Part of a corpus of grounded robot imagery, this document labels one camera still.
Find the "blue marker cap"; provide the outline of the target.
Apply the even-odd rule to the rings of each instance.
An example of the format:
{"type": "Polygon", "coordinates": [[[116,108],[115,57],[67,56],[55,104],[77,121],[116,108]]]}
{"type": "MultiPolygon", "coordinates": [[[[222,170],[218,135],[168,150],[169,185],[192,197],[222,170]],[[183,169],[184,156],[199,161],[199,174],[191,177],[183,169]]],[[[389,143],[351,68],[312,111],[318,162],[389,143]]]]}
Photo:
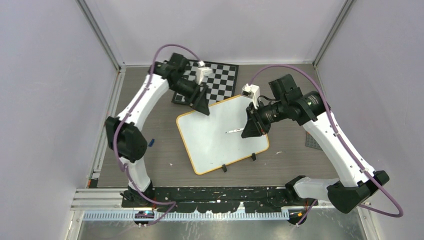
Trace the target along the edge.
{"type": "Polygon", "coordinates": [[[150,142],[148,143],[148,146],[149,146],[149,147],[152,147],[152,146],[153,146],[153,144],[154,144],[154,142],[155,142],[155,139],[154,139],[154,138],[152,138],[152,139],[150,140],[150,142]]]}

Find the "white blue marker pen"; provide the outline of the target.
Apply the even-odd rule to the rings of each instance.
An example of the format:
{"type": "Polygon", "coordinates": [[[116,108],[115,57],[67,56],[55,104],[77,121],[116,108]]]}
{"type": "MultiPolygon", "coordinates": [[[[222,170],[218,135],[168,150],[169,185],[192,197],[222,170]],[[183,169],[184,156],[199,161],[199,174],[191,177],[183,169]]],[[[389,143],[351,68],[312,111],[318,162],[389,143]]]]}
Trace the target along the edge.
{"type": "Polygon", "coordinates": [[[237,128],[237,129],[226,131],[225,134],[238,133],[238,132],[242,132],[243,130],[244,130],[244,127],[243,128],[237,128]]]}

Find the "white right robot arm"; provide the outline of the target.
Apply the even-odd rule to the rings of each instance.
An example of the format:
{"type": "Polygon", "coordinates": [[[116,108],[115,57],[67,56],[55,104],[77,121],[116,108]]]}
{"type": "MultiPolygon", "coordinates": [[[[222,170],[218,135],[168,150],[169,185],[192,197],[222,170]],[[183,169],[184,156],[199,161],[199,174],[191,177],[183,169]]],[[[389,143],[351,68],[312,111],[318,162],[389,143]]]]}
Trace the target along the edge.
{"type": "Polygon", "coordinates": [[[337,178],[315,179],[299,175],[285,184],[285,198],[291,205],[299,205],[304,199],[331,202],[340,212],[347,214],[371,197],[378,187],[389,181],[384,170],[376,171],[369,165],[352,144],[346,140],[345,148],[335,132],[335,120],[329,120],[325,103],[317,91],[303,94],[293,77],[286,74],[269,82],[272,91],[267,105],[259,99],[260,88],[246,84],[241,95],[251,100],[246,108],[247,122],[241,133],[243,139],[266,135],[273,123],[290,119],[303,127],[319,144],[333,165],[337,178]]]}

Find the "yellow framed whiteboard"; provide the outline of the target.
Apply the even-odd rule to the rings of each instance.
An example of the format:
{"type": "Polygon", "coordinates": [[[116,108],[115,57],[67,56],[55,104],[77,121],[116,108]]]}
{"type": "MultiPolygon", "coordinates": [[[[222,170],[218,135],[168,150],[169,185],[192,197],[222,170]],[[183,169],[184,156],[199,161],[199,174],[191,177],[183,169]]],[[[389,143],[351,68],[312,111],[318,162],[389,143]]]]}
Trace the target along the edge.
{"type": "Polygon", "coordinates": [[[221,169],[270,147],[267,135],[242,138],[247,123],[246,107],[252,101],[236,95],[209,105],[209,115],[189,111],[176,118],[176,125],[194,172],[203,175],[221,169]]]}

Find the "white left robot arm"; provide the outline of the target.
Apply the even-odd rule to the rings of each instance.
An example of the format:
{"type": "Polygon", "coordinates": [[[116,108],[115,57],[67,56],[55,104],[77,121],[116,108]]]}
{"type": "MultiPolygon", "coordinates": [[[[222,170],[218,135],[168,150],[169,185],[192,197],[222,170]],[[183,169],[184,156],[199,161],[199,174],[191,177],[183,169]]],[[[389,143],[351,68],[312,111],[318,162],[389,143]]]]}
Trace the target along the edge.
{"type": "Polygon", "coordinates": [[[207,100],[208,86],[203,79],[213,73],[203,61],[198,61],[193,80],[185,76],[189,60],[182,54],[173,53],[169,60],[154,61],[145,81],[127,105],[116,117],[105,120],[107,143],[113,150],[119,168],[130,174],[128,189],[122,193],[126,199],[148,207],[154,199],[154,190],[149,178],[144,155],[148,142],[142,134],[144,123],[160,98],[172,90],[182,96],[195,111],[210,114],[207,100]]]}

